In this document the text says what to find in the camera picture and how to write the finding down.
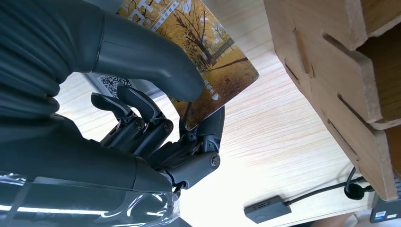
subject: power adapter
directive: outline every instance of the power adapter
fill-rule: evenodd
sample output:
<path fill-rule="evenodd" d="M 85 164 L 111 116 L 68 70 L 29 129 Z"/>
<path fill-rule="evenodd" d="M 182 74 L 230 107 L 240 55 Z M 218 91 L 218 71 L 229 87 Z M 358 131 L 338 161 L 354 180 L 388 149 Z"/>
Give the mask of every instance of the power adapter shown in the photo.
<path fill-rule="evenodd" d="M 258 202 L 244 209 L 245 215 L 256 224 L 291 213 L 280 196 Z"/>

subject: wooden table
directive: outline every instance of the wooden table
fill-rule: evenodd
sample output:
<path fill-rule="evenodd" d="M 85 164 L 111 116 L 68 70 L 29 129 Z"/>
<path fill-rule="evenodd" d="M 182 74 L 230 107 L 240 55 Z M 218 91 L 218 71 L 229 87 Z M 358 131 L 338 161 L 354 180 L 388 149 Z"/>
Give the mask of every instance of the wooden table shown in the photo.
<path fill-rule="evenodd" d="M 251 60 L 260 78 L 226 105 L 220 168 L 181 196 L 181 216 L 194 227 L 256 226 L 243 207 L 280 195 L 292 199 L 317 187 L 346 180 L 352 165 L 274 54 L 262 0 L 204 0 Z M 90 103 L 93 88 L 79 74 L 61 85 L 58 113 L 84 137 L 100 140 L 116 124 L 111 113 Z M 166 96 L 155 102 L 175 124 L 167 139 L 178 139 L 178 114 Z M 259 224 L 291 226 L 368 208 L 343 189 L 291 205 L 292 213 Z"/>

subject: card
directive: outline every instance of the card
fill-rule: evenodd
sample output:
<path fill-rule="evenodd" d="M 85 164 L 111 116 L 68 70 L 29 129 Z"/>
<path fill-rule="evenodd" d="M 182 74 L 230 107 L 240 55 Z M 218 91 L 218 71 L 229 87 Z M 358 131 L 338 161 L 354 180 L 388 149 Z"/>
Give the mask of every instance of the card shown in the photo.
<path fill-rule="evenodd" d="M 124 0 L 117 14 L 180 46 L 202 75 L 206 88 L 198 99 L 171 99 L 188 130 L 259 76 L 201 0 Z"/>

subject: metal screw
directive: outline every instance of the metal screw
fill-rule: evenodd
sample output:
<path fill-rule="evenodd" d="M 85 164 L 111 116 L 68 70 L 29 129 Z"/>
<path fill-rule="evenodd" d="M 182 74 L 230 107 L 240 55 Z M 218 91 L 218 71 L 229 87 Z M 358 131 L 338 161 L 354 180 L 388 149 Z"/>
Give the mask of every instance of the metal screw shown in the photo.
<path fill-rule="evenodd" d="M 173 123 L 171 122 L 166 122 L 166 124 L 164 125 L 164 131 L 166 133 L 171 133 L 171 131 L 173 130 Z"/>
<path fill-rule="evenodd" d="M 218 154 L 215 154 L 210 158 L 210 166 L 213 169 L 217 169 L 220 166 L 220 156 Z"/>
<path fill-rule="evenodd" d="M 142 119 L 137 120 L 137 122 L 135 122 L 135 128 L 137 130 L 141 130 L 145 127 L 145 122 Z"/>

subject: transparent plastic film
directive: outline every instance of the transparent plastic film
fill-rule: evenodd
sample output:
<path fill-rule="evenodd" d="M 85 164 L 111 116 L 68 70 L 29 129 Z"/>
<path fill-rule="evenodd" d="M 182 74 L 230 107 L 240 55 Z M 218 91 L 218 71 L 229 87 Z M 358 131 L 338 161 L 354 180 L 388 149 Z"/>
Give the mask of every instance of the transparent plastic film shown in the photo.
<path fill-rule="evenodd" d="M 0 172 L 0 192 L 2 227 L 154 227 L 180 216 L 173 192 L 32 182 L 4 172 Z"/>

